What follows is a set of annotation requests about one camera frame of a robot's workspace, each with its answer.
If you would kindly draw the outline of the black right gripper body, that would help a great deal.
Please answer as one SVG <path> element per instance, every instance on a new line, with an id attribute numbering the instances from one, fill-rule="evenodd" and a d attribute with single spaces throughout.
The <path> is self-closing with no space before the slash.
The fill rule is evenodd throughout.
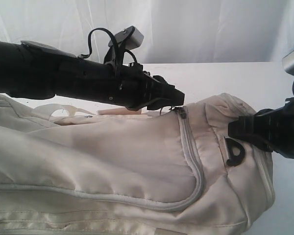
<path id="1" fill-rule="evenodd" d="M 265 117 L 264 142 L 284 157 L 294 157 L 294 97 L 287 98 L 283 107 L 263 109 L 255 115 Z"/>

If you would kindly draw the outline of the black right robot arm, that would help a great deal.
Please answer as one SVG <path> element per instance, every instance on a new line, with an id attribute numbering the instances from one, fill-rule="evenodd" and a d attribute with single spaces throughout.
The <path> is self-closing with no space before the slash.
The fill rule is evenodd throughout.
<path id="1" fill-rule="evenodd" d="M 228 124 L 228 136 L 294 159 L 294 97 L 287 98 L 281 108 L 238 117 Z"/>

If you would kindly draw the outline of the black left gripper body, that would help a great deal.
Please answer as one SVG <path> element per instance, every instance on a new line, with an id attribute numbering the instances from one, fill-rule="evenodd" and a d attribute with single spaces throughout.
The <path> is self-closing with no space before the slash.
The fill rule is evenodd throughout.
<path id="1" fill-rule="evenodd" d="M 110 94 L 113 104 L 126 108 L 143 108 L 152 104 L 161 93 L 162 83 L 143 70 L 141 64 L 122 65 Z"/>

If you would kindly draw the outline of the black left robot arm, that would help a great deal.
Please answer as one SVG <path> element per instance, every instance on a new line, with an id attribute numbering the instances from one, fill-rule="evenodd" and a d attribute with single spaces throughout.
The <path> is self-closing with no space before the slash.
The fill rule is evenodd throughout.
<path id="1" fill-rule="evenodd" d="M 163 77 L 150 75 L 136 60 L 123 64 L 124 54 L 142 44 L 136 27 L 109 37 L 103 63 L 90 61 L 90 54 L 76 56 L 38 42 L 0 41 L 0 93 L 35 100 L 63 96 L 131 111 L 184 104 L 184 93 Z"/>

